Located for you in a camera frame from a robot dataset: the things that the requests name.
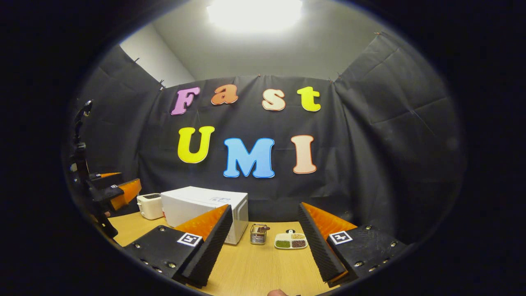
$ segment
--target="letter m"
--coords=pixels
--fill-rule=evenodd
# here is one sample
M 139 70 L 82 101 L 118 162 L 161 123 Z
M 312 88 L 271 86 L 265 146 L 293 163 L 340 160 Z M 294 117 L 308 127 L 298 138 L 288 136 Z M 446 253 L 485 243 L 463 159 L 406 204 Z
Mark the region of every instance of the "letter m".
M 241 139 L 238 138 L 226 139 L 225 145 L 228 148 L 227 169 L 223 172 L 225 177 L 239 177 L 237 164 L 239 164 L 245 177 L 248 177 L 254 164 L 256 165 L 256 169 L 252 173 L 254 177 L 274 177 L 274 171 L 272 170 L 270 161 L 270 151 L 274 145 L 273 139 L 258 139 L 250 153 L 248 153 Z

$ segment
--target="wooden table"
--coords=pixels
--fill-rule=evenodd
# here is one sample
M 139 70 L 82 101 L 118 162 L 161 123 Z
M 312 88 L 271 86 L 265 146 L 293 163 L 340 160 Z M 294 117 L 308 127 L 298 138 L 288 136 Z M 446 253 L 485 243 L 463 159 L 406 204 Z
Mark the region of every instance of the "wooden table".
M 140 213 L 109 220 L 118 230 L 115 240 L 122 246 L 158 225 L 168 226 L 165 218 L 147 220 Z M 253 223 L 265 223 L 270 227 L 266 244 L 250 243 L 250 226 Z M 309 247 L 299 250 L 274 247 L 275 235 L 287 229 L 303 233 L 299 222 L 249 222 L 237 245 L 223 245 L 208 284 L 198 290 L 218 296 L 266 296 L 271 290 L 282 289 L 290 296 L 310 296 L 336 289 L 329 288 L 322 281 Z

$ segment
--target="peach letter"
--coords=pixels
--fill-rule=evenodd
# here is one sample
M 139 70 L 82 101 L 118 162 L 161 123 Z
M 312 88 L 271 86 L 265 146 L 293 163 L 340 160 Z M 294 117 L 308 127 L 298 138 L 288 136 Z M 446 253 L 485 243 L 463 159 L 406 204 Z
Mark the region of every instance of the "peach letter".
M 292 169 L 296 174 L 310 174 L 316 171 L 316 166 L 312 164 L 310 153 L 310 143 L 314 138 L 309 135 L 293 136 L 290 140 L 296 146 L 296 166 Z
M 212 97 L 213 105 L 220 105 L 223 103 L 232 104 L 237 101 L 237 86 L 227 84 L 216 89 L 216 94 Z
M 263 92 L 264 100 L 261 104 L 265 110 L 280 111 L 285 108 L 284 97 L 285 94 L 282 90 L 273 90 L 269 88 Z

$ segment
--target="white wall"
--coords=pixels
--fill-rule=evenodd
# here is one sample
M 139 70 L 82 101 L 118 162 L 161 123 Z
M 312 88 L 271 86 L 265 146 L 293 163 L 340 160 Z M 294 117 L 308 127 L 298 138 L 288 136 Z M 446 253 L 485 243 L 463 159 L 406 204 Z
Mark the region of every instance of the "white wall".
M 195 78 L 177 59 L 152 24 L 129 36 L 120 44 L 121 48 L 146 72 L 163 85 L 170 87 L 195 81 Z

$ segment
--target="white sectioned dish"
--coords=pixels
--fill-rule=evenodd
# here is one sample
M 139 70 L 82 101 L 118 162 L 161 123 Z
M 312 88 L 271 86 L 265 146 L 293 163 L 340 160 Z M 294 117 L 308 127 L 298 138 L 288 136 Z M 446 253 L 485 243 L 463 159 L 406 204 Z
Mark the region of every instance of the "white sectioned dish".
M 279 247 L 276 245 L 276 242 L 278 241 L 287 241 L 289 242 L 290 244 L 290 247 L 288 248 L 283 248 L 283 247 Z M 293 247 L 292 244 L 293 242 L 300 242 L 300 244 L 302 244 L 301 242 L 305 242 L 305 245 L 304 246 L 298 246 L 298 247 Z M 305 235 L 303 233 L 278 233 L 276 234 L 276 238 L 274 239 L 274 246 L 278 249 L 303 249 L 303 248 L 306 248 L 308 245 L 307 243 L 307 238 L 305 237 Z

